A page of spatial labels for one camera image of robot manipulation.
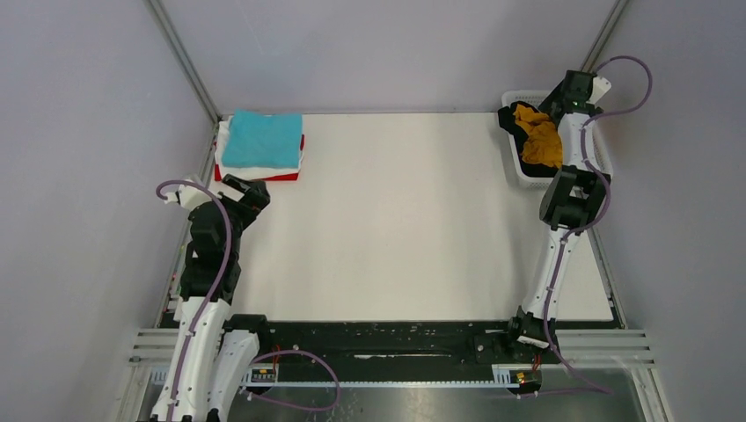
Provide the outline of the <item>yellow t-shirt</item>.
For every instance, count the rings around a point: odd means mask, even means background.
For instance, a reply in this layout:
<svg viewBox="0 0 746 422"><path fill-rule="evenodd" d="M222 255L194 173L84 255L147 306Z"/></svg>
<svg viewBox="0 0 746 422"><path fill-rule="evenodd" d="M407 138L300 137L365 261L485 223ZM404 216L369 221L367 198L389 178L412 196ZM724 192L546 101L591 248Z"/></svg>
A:
<svg viewBox="0 0 746 422"><path fill-rule="evenodd" d="M550 116L524 103L515 102L514 106L515 124L527 136L522 161L559 169L564 159L562 141Z"/></svg>

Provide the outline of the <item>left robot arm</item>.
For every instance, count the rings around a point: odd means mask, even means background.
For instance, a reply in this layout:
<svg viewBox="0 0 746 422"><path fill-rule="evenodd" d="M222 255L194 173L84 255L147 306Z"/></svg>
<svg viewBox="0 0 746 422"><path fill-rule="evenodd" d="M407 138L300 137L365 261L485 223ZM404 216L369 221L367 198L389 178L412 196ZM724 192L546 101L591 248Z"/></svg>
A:
<svg viewBox="0 0 746 422"><path fill-rule="evenodd" d="M164 203L188 211L189 240L179 278L178 337L151 421L224 421L241 370L273 349L267 332L251 328L225 333L241 275L241 236L269 205L263 180L222 178L238 193L211 192L191 179L166 180L156 188Z"/></svg>

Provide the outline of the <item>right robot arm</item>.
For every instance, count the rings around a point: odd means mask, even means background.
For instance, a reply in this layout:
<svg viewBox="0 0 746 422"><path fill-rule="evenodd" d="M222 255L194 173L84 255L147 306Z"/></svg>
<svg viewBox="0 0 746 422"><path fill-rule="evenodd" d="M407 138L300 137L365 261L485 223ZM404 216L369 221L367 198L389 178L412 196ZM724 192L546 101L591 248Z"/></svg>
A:
<svg viewBox="0 0 746 422"><path fill-rule="evenodd" d="M547 238L530 290L501 342L512 360L528 363L557 342L555 321L569 259L596 219L611 183L611 168L598 154L592 120L602 113L597 100L610 88L595 73L569 70L539 106L515 101L498 112L517 172L554 172L539 208Z"/></svg>

